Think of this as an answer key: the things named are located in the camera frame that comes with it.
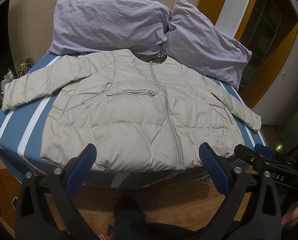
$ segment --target jacket zipper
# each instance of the jacket zipper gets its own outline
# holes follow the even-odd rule
[[[164,91],[162,89],[162,87],[157,82],[156,75],[155,75],[155,73],[153,71],[153,67],[152,67],[152,61],[150,61],[149,64],[150,64],[150,69],[151,69],[151,74],[152,74],[153,80],[156,83],[156,85],[163,92],[163,97],[164,97],[164,101],[165,101],[165,104],[164,104],[165,105],[165,112],[166,112],[167,120],[168,120],[168,123],[169,123],[169,126],[170,126],[170,130],[171,130],[171,134],[172,134],[172,137],[173,137],[173,141],[174,141],[175,147],[176,147],[176,156],[177,156],[177,163],[178,163],[177,169],[178,170],[182,170],[183,169],[182,149],[181,149],[180,142],[179,142],[179,139],[177,137],[175,128],[174,128],[173,123],[171,121],[170,109],[169,109],[169,102],[168,102],[168,94],[167,94],[166,91]]]
[[[147,96],[151,96],[154,97],[155,94],[154,93],[150,93],[150,92],[121,92],[121,93],[116,93],[116,94],[111,94],[111,95],[107,95],[107,97],[113,97],[113,96],[119,96],[119,95],[147,95]]]

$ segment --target bed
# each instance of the bed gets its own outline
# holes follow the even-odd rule
[[[85,53],[71,54],[74,57],[82,57],[83,55]],[[29,72],[51,65],[60,57],[56,54],[46,54]],[[233,87],[215,79],[214,81],[243,103]],[[40,175],[49,173],[55,168],[55,165],[40,159],[39,155],[44,123],[57,95],[58,92],[5,112],[0,111],[0,159],[20,182],[28,171],[34,171],[35,174]],[[237,118],[235,118],[235,121],[247,147],[253,149],[257,143],[267,146],[261,131],[254,132]],[[249,167],[247,163],[236,157],[230,158],[230,163],[233,167],[239,165],[244,170]],[[85,185],[134,189],[151,185],[166,186],[181,181],[195,181],[198,179],[206,182],[210,181],[203,166],[180,172],[113,173],[91,171]]]

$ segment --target pillow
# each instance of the pillow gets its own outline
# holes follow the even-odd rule
[[[170,13],[165,5],[149,0],[58,0],[47,52],[130,49],[159,56]]]
[[[185,0],[176,1],[166,36],[163,50],[168,56],[238,89],[251,51],[219,31],[195,6]]]

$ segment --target metal screw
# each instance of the metal screw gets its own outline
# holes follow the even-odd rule
[[[27,172],[27,173],[25,174],[25,177],[26,177],[27,179],[31,178],[31,177],[32,177],[32,172]]]
[[[240,168],[239,166],[236,166],[235,168],[233,168],[233,171],[236,173],[242,173],[242,168]]]
[[[61,172],[62,172],[62,168],[60,168],[60,167],[57,167],[53,170],[53,173],[57,174],[57,175],[59,175]]]
[[[271,176],[271,174],[270,174],[269,171],[264,171],[264,175],[265,175],[265,177],[267,177],[267,178],[270,178],[270,176]]]

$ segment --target puffer jacket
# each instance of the puffer jacket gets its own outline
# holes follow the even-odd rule
[[[2,109],[61,89],[48,114],[40,157],[57,165],[97,147],[96,171],[182,170],[201,166],[199,145],[229,157],[261,118],[208,77],[176,60],[147,63],[128,49],[63,56],[5,86]]]

